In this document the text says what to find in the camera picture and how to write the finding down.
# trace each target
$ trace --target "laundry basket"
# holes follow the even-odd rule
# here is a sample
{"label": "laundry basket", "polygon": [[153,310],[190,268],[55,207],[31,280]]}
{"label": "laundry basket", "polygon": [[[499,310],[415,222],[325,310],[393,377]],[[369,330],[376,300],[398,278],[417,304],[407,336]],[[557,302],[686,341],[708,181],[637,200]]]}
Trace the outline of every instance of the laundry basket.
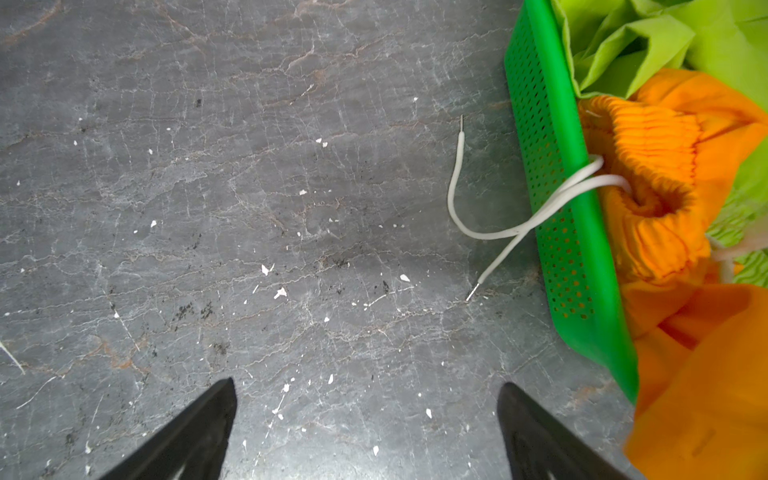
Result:
{"label": "laundry basket", "polygon": [[[588,163],[571,76],[549,0],[525,0],[504,66],[533,211]],[[637,355],[624,321],[597,194],[573,199],[536,229],[560,337],[608,367],[637,398]]]}

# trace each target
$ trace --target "gray marble surface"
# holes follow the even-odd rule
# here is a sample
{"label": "gray marble surface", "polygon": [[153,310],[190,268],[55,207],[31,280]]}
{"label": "gray marble surface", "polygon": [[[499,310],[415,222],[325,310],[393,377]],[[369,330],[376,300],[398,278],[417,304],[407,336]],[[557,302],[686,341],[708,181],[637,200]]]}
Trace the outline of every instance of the gray marble surface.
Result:
{"label": "gray marble surface", "polygon": [[223,478],[508,478],[509,380],[630,469],[534,240],[462,301],[502,245],[445,208],[460,114],[460,215],[530,215],[518,7],[2,0],[0,477],[97,478],[227,376]]}

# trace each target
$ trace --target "green plastic basket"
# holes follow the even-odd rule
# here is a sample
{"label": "green plastic basket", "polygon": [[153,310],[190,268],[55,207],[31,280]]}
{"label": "green plastic basket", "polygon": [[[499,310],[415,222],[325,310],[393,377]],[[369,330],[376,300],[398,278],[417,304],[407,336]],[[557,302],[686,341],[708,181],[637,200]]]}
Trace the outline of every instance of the green plastic basket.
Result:
{"label": "green plastic basket", "polygon": [[[549,0],[525,0],[504,58],[533,210],[588,161],[571,75]],[[536,229],[554,327],[608,367],[637,399],[637,355],[597,194],[577,197]]]}

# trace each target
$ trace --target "perforated basket side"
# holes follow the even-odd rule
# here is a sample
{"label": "perforated basket side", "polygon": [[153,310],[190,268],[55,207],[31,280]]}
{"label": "perforated basket side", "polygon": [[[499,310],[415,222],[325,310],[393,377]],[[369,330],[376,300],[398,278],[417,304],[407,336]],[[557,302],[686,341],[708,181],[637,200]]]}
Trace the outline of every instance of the perforated basket side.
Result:
{"label": "perforated basket side", "polygon": [[[505,56],[531,207],[537,210],[588,162],[548,0],[526,0]],[[580,196],[536,229],[555,328],[574,350],[609,368],[637,397],[637,357],[624,323],[597,196]]]}

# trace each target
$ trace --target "orange clothing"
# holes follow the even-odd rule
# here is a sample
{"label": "orange clothing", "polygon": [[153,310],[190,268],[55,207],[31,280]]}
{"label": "orange clothing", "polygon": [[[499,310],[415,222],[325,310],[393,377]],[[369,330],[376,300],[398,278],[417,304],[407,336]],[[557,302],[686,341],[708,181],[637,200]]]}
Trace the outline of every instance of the orange clothing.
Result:
{"label": "orange clothing", "polygon": [[627,456],[649,480],[768,478],[768,290],[714,284],[704,236],[768,114],[670,69],[579,114],[589,152],[633,189],[600,191],[640,376]]}

